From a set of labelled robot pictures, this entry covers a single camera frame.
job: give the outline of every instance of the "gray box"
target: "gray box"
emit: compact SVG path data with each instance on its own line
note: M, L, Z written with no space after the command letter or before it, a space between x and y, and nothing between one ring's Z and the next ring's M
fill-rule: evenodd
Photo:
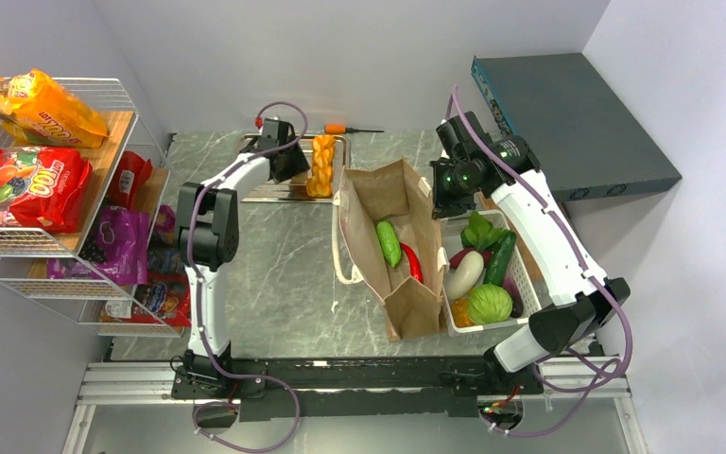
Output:
M500 133L527 139L556 201L665 192L681 178L580 53L475 57L472 76Z

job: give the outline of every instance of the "paper bag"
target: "paper bag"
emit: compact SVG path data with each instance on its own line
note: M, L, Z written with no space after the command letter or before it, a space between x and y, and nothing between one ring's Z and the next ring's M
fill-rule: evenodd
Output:
M441 330L439 267L441 227L432 219L432 191L407 161L375 170L344 168L337 194L338 225L357 271L383 304L389 339L415 338ZM387 264L376 224L387 219L399 240L418 256L424 283L410 275L403 253L399 265Z

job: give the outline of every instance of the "white eggplant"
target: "white eggplant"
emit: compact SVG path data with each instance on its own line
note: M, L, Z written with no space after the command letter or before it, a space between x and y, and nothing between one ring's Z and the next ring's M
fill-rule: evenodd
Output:
M484 268L485 262L483 262L483 256L479 252L471 251L467 253L463 260L460 260L458 269L446 279L444 289L446 290L447 299L455 301L471 290L480 278Z

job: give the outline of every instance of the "gray floor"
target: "gray floor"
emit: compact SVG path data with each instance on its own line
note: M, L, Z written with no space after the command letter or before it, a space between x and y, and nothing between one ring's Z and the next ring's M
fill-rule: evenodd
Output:
M352 166L359 168L376 168L405 156L431 177L427 163L441 154L434 131L349 137ZM164 202L174 204L182 183L202 181L230 163L239 138L239 132L177 134L170 150L175 175ZM439 334L389 342L384 311L368 288L346 287L335 278L331 215L328 204L241 203L241 245L226 266L235 357L479 355L512 333L508 329L455 338ZM344 262L348 270L348 260ZM115 338L112 358L168 359L181 355L186 344L187 336Z

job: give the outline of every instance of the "plastic basket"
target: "plastic basket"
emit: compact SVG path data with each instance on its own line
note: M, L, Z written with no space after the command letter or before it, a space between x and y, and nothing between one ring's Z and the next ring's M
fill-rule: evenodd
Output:
M492 211L481 211L480 215L483 218L491 221L493 226L496 228L509 229L508 220L505 215L499 210ZM458 218L448 218L441 224L441 242L443 248L448 257L454 256L463 250L463 246L460 244L460 232L469 224L469 216L463 216ZM517 326L527 323L530 315L541 310L541 304L539 303L536 291L533 288L533 283L530 281L530 276L527 274L527 268L525 268L525 262L522 261L522 256L519 251L514 248L513 256L510 258L508 264L508 276L513 278L516 283L516 287L519 288L519 294L522 296L522 304L524 310L522 311L522 317L518 319L507 319L500 323L491 324L476 324L468 327L458 327L455 325L455 320L452 318L452 309L449 306L449 300L446 298L446 291L443 293L443 305L445 307L444 314L446 316L447 330L450 336L457 336L465 333L475 333L486 329L496 328L507 328L511 326ZM480 285L483 282L482 276L477 281Z

